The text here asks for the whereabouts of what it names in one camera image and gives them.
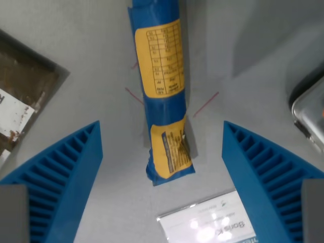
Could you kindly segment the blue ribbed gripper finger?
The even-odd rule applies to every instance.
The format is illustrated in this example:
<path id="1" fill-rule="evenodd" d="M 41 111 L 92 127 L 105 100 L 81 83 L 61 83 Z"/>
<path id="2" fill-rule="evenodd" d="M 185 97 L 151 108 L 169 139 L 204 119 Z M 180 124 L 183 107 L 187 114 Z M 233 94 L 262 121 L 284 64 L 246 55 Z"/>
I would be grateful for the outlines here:
<path id="1" fill-rule="evenodd" d="M 73 242 L 103 159 L 100 122 L 49 146 L 3 179 L 24 185 L 30 242 Z"/>
<path id="2" fill-rule="evenodd" d="M 302 183 L 322 179 L 323 171 L 229 121 L 222 159 L 259 242 L 303 242 Z"/>

